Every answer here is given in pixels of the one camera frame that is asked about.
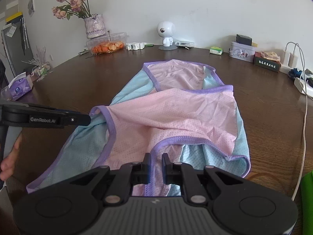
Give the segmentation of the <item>person's left hand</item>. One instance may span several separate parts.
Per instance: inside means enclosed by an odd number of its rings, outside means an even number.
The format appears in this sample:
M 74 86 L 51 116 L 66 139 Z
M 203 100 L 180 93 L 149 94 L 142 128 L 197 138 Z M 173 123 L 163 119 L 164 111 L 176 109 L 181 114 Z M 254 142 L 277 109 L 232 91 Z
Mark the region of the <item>person's left hand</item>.
M 19 157 L 22 133 L 19 134 L 10 154 L 1 163 L 1 180 L 6 181 L 14 174 L 15 163 Z

